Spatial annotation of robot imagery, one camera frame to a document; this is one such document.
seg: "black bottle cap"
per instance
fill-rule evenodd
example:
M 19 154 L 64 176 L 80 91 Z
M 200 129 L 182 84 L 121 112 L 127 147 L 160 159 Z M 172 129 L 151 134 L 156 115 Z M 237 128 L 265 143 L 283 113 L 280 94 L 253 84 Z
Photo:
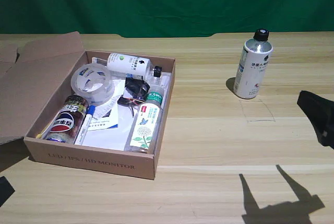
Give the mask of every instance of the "black bottle cap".
M 258 41 L 267 41 L 269 37 L 269 31 L 264 28 L 257 29 L 254 34 L 254 39 Z
M 153 76 L 160 78 L 161 72 L 162 72 L 162 67 L 161 66 L 155 66 L 153 70 Z

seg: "pen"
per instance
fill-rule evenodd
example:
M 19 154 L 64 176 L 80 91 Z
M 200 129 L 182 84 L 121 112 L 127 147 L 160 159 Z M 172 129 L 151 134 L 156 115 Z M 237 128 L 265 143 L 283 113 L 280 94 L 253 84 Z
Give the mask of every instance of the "pen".
M 75 145 L 82 145 L 82 142 L 84 141 L 83 139 L 85 138 L 85 136 L 87 134 L 87 130 L 88 130 L 90 121 L 92 120 L 94 111 L 95 111 L 95 106 L 90 105 L 89 108 L 88 108 L 85 120 L 83 121 L 83 123 L 81 125 L 78 136 L 75 139 L 75 142 L 74 142 Z

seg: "green screen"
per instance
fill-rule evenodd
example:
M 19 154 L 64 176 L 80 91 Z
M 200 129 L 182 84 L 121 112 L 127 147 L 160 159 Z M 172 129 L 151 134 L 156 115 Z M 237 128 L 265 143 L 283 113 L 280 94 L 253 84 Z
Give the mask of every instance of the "green screen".
M 0 0 L 0 33 L 205 37 L 218 32 L 333 31 L 333 0 Z

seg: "tape roll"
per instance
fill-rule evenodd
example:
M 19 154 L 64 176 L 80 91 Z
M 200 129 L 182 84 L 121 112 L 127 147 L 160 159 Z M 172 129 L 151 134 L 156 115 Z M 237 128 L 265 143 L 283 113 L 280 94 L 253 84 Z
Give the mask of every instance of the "tape roll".
M 75 71 L 71 78 L 73 91 L 91 105 L 101 105 L 113 95 L 110 71 L 101 64 L 87 64 Z

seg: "paper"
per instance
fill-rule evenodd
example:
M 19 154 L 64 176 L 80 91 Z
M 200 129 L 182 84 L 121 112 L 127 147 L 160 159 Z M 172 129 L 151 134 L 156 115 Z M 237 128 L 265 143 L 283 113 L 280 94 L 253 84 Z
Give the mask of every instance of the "paper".
M 118 106 L 115 104 L 113 108 L 99 120 L 92 118 L 88 131 L 114 128 L 118 126 Z
M 115 89 L 114 94 L 105 104 L 96 107 L 93 115 L 94 120 L 98 121 L 100 118 L 104 117 L 114 107 L 114 105 L 117 105 L 118 99 L 124 93 L 125 78 L 112 77 L 112 79 L 113 79 L 113 87 Z
M 161 86 L 165 89 L 162 100 L 162 108 L 164 108 L 166 98 L 169 94 L 171 73 L 162 73 Z M 123 91 L 124 97 L 130 97 L 126 89 Z M 134 118 L 131 109 L 122 105 L 115 105 L 118 108 L 118 127 L 112 129 L 102 129 L 97 131 L 88 131 L 83 146 L 99 147 L 113 150 L 124 150 L 130 129 Z

